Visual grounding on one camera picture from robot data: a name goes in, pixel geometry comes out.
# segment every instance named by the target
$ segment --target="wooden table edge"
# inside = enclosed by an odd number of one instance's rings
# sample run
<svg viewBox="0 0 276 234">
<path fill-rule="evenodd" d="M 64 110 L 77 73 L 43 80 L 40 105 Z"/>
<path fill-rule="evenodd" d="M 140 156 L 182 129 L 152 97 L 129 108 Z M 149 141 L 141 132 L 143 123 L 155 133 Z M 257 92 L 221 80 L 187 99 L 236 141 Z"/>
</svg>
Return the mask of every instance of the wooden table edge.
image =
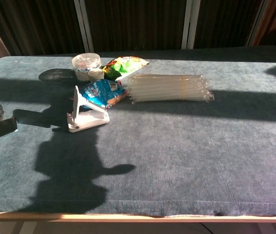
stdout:
<svg viewBox="0 0 276 234">
<path fill-rule="evenodd" d="M 51 221 L 51 222 L 255 222 L 276 223 L 276 216 L 200 216 L 176 215 L 151 217 L 128 214 L 44 214 L 44 213 L 0 213 L 0 221 Z"/>
</svg>

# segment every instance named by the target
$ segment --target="plastic jar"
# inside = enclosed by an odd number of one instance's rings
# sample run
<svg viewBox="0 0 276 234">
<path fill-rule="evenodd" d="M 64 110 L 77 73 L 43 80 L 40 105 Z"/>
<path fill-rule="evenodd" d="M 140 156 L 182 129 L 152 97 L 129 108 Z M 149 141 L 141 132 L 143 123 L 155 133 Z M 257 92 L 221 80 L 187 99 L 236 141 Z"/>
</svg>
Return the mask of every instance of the plastic jar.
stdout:
<svg viewBox="0 0 276 234">
<path fill-rule="evenodd" d="M 89 81 L 88 71 L 92 68 L 101 68 L 101 59 L 98 54 L 85 53 L 72 59 L 72 65 L 79 81 Z"/>
</svg>

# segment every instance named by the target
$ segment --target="white lid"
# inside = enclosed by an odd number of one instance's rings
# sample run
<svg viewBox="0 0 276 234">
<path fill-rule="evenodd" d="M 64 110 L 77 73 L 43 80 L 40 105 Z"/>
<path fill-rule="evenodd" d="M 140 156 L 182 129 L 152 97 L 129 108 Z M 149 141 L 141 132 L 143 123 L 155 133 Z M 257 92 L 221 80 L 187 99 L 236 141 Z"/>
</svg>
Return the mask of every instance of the white lid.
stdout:
<svg viewBox="0 0 276 234">
<path fill-rule="evenodd" d="M 72 64 L 76 68 L 97 67 L 100 63 L 100 56 L 95 53 L 84 53 L 72 59 Z"/>
</svg>

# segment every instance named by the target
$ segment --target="bundle of straws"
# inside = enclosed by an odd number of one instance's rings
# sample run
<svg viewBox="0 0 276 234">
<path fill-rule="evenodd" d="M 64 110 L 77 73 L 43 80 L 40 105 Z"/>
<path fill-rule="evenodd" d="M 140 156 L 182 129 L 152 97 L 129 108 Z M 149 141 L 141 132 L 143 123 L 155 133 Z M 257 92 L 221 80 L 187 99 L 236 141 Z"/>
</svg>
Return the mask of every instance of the bundle of straws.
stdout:
<svg viewBox="0 0 276 234">
<path fill-rule="evenodd" d="M 139 74 L 128 78 L 126 88 L 134 103 L 160 100 L 214 100 L 202 75 Z"/>
</svg>

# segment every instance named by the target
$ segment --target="table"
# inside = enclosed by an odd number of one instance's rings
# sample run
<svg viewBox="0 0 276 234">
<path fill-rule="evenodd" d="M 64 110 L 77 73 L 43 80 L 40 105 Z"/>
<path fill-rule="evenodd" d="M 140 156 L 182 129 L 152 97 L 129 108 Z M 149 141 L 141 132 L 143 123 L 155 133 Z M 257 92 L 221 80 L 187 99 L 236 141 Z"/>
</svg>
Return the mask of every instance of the table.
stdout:
<svg viewBox="0 0 276 234">
<path fill-rule="evenodd" d="M 276 47 L 100 53 L 118 55 L 149 60 L 138 73 L 204 74 L 215 101 L 127 98 L 70 134 L 72 55 L 1 58 L 19 125 L 0 139 L 0 212 L 276 216 Z"/>
</svg>

